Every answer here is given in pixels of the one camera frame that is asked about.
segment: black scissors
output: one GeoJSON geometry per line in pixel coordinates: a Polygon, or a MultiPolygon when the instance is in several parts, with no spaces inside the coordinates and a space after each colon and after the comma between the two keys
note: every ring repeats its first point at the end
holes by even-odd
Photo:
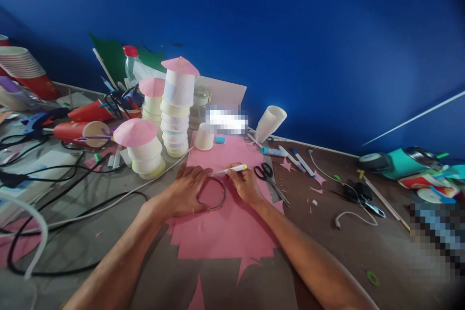
{"type": "Polygon", "coordinates": [[[255,175],[259,177],[261,180],[267,181],[268,183],[271,184],[271,186],[275,189],[276,193],[278,196],[284,201],[286,206],[291,207],[291,204],[287,200],[287,198],[284,196],[282,191],[278,188],[276,184],[273,183],[271,180],[273,178],[273,170],[271,169],[271,166],[268,165],[266,162],[262,163],[262,166],[255,166],[253,168],[253,171],[255,172],[255,175]]]}

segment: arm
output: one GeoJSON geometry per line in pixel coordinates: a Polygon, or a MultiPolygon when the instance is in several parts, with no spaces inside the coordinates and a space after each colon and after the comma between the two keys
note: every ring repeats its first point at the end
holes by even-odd
{"type": "Polygon", "coordinates": [[[184,163],[174,183],[142,205],[126,232],[66,303],[65,310],[127,309],[142,260],[165,220],[208,210],[196,196],[211,171],[184,163]]]}
{"type": "Polygon", "coordinates": [[[268,224],[297,273],[326,310],[378,309],[336,258],[265,200],[251,170],[229,170],[228,176],[239,196],[268,224]]]}

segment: person's left hand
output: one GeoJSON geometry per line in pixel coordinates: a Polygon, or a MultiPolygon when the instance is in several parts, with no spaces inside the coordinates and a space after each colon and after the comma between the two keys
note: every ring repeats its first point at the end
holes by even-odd
{"type": "Polygon", "coordinates": [[[211,168],[203,169],[200,166],[187,167],[181,165],[176,180],[161,195],[165,196],[171,217],[184,217],[193,213],[210,210],[205,203],[196,199],[203,182],[213,171],[211,168]]]}

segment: red bottle cap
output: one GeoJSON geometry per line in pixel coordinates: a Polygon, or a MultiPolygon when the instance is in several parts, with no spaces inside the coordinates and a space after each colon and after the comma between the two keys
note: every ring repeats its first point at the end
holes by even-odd
{"type": "Polygon", "coordinates": [[[134,46],[123,46],[123,52],[127,57],[138,57],[139,53],[134,46]]]}

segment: blue eraser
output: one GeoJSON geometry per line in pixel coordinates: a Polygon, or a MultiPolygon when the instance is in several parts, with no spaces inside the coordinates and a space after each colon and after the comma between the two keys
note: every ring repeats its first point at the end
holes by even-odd
{"type": "Polygon", "coordinates": [[[215,143],[217,144],[223,144],[226,142],[226,137],[222,136],[215,136],[215,143]]]}

